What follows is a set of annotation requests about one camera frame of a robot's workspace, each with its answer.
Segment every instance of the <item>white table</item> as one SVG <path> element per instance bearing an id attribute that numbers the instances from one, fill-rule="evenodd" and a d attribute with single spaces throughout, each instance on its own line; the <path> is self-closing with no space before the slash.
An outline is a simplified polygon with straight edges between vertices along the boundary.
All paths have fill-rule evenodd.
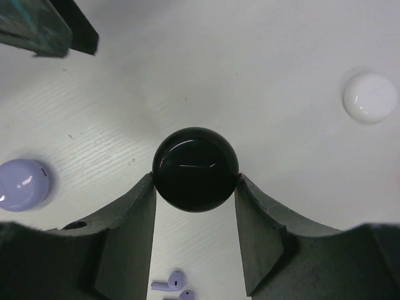
<path id="1" fill-rule="evenodd" d="M 100 34 L 97 57 L 0 46 L 1 162 L 37 159 L 55 177 L 45 207 L 0 220 L 50 229 L 87 216 L 151 170 L 168 134 L 202 126 L 315 221 L 400 222 L 400 110 L 366 126 L 341 100 L 360 71 L 400 88 L 399 1 L 77 3 Z M 246 298 L 233 198 L 202 214 L 158 198 L 150 279 L 175 267 L 201 300 Z"/>

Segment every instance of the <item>wireless earphone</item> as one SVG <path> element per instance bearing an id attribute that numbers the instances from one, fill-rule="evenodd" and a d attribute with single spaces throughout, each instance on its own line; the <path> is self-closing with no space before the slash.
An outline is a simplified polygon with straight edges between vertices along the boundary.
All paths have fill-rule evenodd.
<path id="1" fill-rule="evenodd" d="M 181 271 L 174 271 L 168 278 L 168 282 L 151 283 L 151 289 L 164 292 L 177 292 L 185 286 L 185 276 Z"/>
<path id="2" fill-rule="evenodd" d="M 179 300 L 195 300 L 194 292 L 190 290 L 183 291 L 179 295 Z"/>
<path id="3" fill-rule="evenodd" d="M 45 200 L 49 176 L 43 166 L 28 159 L 15 159 L 0 166 L 0 208 L 26 211 Z"/>

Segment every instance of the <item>black object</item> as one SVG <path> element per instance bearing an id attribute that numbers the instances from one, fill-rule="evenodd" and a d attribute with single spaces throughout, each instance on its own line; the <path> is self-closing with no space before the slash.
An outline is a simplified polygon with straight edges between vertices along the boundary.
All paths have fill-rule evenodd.
<path id="1" fill-rule="evenodd" d="M 192 130 L 183 131 L 182 141 L 200 139 L 188 136 Z M 288 209 L 245 175 L 237 180 L 237 230 L 252 300 L 400 299 L 400 226 L 365 224 L 340 232 Z M 0 299 L 145 300 L 155 212 L 148 174 L 63 230 L 0 224 Z"/>
<path id="2" fill-rule="evenodd" d="M 95 54 L 99 35 L 74 0 L 2 0 L 0 43 L 63 58 L 69 48 Z"/>
<path id="3" fill-rule="evenodd" d="M 161 143 L 152 171 L 154 184 L 167 202 L 184 211 L 201 212 L 218 207 L 233 193 L 239 163 L 221 135 L 191 127 Z"/>

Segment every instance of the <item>black sphere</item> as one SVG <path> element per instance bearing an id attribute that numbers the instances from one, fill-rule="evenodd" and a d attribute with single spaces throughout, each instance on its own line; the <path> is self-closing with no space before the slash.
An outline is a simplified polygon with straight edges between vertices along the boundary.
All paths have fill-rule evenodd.
<path id="1" fill-rule="evenodd" d="M 179 130 L 159 146 L 152 164 L 154 185 L 170 204 L 201 212 L 221 205 L 239 175 L 232 146 L 218 133 L 198 127 Z"/>

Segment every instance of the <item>black ball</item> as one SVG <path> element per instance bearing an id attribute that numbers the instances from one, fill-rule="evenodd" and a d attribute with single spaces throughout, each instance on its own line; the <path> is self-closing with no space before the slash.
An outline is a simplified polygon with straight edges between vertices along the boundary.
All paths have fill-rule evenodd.
<path id="1" fill-rule="evenodd" d="M 220 134 L 190 127 L 168 136 L 152 164 L 160 195 L 183 211 L 201 212 L 221 205 L 233 193 L 238 157 Z"/>

